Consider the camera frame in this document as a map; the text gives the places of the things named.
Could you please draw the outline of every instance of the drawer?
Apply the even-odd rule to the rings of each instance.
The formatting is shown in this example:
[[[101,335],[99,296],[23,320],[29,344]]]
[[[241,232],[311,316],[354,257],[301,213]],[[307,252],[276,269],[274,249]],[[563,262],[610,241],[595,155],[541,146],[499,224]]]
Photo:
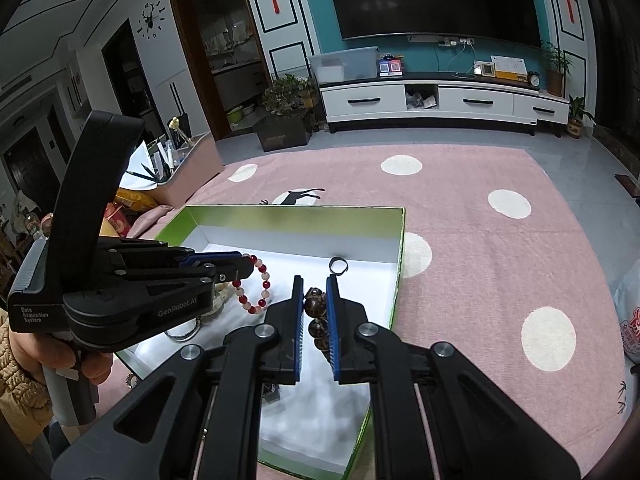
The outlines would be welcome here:
[[[513,97],[513,115],[567,124],[569,121],[569,105],[552,99],[516,94]]]
[[[513,115],[513,94],[507,92],[440,87],[438,94],[440,110],[444,112]]]
[[[404,85],[375,85],[322,91],[327,117],[404,112]]]

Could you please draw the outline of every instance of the white tv cabinet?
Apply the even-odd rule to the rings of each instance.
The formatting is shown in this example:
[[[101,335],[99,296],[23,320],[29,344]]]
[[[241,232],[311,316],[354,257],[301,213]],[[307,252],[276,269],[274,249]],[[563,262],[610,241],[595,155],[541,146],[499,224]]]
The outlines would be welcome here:
[[[533,134],[538,121],[568,123],[568,100],[524,84],[452,73],[416,76],[321,84],[330,130],[350,121],[431,118],[517,123],[528,126]],[[406,93],[417,90],[433,94],[436,106],[409,107]]]

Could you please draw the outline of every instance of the teal wall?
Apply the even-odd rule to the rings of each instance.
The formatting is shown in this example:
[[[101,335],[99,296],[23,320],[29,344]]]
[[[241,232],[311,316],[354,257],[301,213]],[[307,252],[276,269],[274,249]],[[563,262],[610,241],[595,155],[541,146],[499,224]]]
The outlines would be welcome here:
[[[334,52],[361,46],[378,46],[383,53],[403,54],[407,70],[411,72],[467,72],[474,60],[474,53],[467,47],[439,47],[434,43],[409,43],[405,36],[383,36],[362,38],[359,40],[343,40],[340,35],[338,18],[333,0],[307,0],[316,26],[316,34],[322,52]],[[546,20],[544,0],[534,0],[538,15],[538,27],[542,41],[549,41],[549,28]],[[491,56],[521,57],[528,70],[539,72],[544,79],[544,67],[540,63],[539,50],[520,44],[499,40],[476,39],[474,45],[476,59],[491,61]]]

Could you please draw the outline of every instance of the drawer handle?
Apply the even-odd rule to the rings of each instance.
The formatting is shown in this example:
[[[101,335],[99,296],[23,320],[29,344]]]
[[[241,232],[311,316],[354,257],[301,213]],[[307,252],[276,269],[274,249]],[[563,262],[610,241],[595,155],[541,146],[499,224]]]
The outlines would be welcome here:
[[[555,110],[547,110],[546,108],[538,108],[537,106],[534,106],[533,109],[537,112],[543,113],[543,114],[551,114],[554,115],[556,113]]]
[[[470,105],[487,105],[487,106],[491,106],[492,104],[494,104],[493,101],[482,101],[480,99],[462,99],[465,103],[468,103]]]
[[[348,99],[347,102],[350,105],[356,105],[360,103],[379,103],[382,101],[380,97],[372,97],[371,99]]]

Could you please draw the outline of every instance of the red and white beaded bracelet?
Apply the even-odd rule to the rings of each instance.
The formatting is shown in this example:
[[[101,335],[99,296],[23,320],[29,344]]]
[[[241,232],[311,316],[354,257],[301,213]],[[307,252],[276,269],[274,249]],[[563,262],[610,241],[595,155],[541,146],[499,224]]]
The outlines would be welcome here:
[[[260,258],[252,254],[249,256],[251,261],[254,263],[254,266],[257,267],[258,271],[262,273],[262,288],[264,289],[261,292],[261,298],[258,300],[257,305],[252,305],[251,301],[244,295],[244,288],[242,288],[242,282],[240,280],[235,280],[231,284],[236,288],[236,296],[238,297],[238,301],[242,304],[242,308],[244,308],[249,314],[260,314],[265,308],[267,308],[267,298],[269,297],[269,291],[271,283],[269,282],[269,273],[267,272],[267,266],[262,262]]]

